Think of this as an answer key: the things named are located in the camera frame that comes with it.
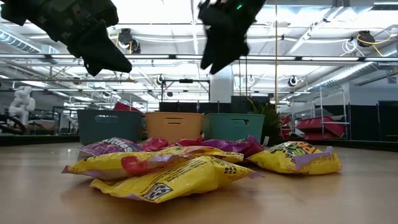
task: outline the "purple candy bag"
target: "purple candy bag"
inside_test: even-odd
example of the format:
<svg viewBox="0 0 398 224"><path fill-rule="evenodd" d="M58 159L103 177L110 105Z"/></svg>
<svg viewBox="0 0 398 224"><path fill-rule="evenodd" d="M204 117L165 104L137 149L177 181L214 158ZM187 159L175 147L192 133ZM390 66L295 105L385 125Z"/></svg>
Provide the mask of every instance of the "purple candy bag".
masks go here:
<svg viewBox="0 0 398 224"><path fill-rule="evenodd" d="M250 157L264 150L263 146L257 142L253 136L249 136L248 140L225 141L225 140L209 140L201 143L202 146L215 147L224 152L238 152L244 154L244 157Z"/></svg>
<svg viewBox="0 0 398 224"><path fill-rule="evenodd" d="M81 152L89 153L93 156L100 156L114 152L144 152L136 143L121 138L111 138L101 142L96 142L79 149Z"/></svg>

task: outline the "teal plastic basket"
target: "teal plastic basket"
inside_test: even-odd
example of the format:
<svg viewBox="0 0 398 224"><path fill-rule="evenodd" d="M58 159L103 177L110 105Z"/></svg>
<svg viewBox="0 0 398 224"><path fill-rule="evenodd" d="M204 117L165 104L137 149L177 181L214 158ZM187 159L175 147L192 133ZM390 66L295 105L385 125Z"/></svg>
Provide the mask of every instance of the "teal plastic basket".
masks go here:
<svg viewBox="0 0 398 224"><path fill-rule="evenodd" d="M252 135L261 140L264 115L261 114L208 114L205 115L205 139L237 141Z"/></svg>
<svg viewBox="0 0 398 224"><path fill-rule="evenodd" d="M142 140L142 114L133 111L78 110L80 143L86 146L109 138Z"/></svg>

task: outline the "white column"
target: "white column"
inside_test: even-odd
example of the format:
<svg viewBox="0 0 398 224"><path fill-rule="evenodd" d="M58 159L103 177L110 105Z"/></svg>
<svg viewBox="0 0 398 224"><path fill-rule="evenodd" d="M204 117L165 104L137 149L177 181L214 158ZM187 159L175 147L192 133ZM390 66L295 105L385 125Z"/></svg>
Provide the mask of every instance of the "white column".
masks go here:
<svg viewBox="0 0 398 224"><path fill-rule="evenodd" d="M227 66L210 79L210 103L231 103L233 93L232 66Z"/></svg>

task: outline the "desk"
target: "desk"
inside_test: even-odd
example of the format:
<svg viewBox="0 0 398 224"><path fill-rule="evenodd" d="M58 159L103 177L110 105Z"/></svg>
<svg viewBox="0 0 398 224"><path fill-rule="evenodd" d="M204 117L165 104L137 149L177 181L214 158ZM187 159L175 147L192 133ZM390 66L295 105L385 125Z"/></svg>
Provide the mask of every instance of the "desk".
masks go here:
<svg viewBox="0 0 398 224"><path fill-rule="evenodd" d="M102 194L90 178L61 174L78 143L0 147L0 219L56 223L397 223L398 154L337 148L342 174L296 177L261 171L214 192L161 204Z"/></svg>

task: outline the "orange plastic basket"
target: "orange plastic basket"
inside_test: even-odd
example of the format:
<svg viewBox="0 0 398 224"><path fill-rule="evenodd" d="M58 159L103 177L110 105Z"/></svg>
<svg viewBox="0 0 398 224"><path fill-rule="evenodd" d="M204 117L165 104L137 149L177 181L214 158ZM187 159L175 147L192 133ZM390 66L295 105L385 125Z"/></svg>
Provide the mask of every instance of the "orange plastic basket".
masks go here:
<svg viewBox="0 0 398 224"><path fill-rule="evenodd" d="M168 142L196 139L200 136L203 114L146 113L148 138L162 137Z"/></svg>

